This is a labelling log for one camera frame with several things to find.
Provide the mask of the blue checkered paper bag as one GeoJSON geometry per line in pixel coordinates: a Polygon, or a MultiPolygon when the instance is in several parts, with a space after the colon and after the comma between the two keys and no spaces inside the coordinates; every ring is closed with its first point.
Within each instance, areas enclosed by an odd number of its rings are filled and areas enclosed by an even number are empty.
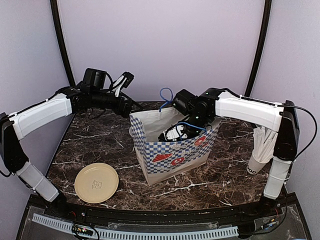
{"type": "Polygon", "coordinates": [[[198,97],[183,89],[170,100],[171,107],[130,114],[129,134],[133,139],[138,162],[149,186],[167,180],[206,163],[221,120],[192,116],[198,97]],[[172,125],[186,122],[192,138],[163,142],[158,136],[172,125]]]}

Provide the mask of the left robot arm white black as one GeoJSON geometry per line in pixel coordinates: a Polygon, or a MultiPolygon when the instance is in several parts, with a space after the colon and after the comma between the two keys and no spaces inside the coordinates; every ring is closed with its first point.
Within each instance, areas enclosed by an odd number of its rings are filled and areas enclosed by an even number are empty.
{"type": "Polygon", "coordinates": [[[17,175],[45,201],[60,218],[71,213],[65,196],[31,162],[20,141],[28,134],[60,118],[74,115],[87,109],[112,110],[124,118],[129,117],[133,106],[142,108],[122,92],[134,79],[124,72],[107,89],[105,80],[111,76],[103,70],[87,68],[83,80],[76,86],[63,87],[40,103],[18,112],[0,115],[0,156],[10,175],[17,175]]]}

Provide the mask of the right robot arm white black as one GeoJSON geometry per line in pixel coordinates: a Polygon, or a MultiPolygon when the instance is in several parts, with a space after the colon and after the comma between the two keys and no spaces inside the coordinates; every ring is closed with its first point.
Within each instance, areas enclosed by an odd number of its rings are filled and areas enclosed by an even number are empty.
{"type": "Polygon", "coordinates": [[[277,134],[273,137],[275,145],[271,147],[272,165],[263,191],[265,198],[255,205],[255,213],[260,217],[273,211],[273,200],[280,195],[293,162],[301,154],[298,150],[298,106],[289,100],[277,103],[237,95],[228,88],[208,88],[199,96],[183,89],[175,95],[172,104],[181,114],[188,116],[186,122],[178,122],[165,134],[173,141],[198,136],[216,117],[246,121],[277,134]]]}

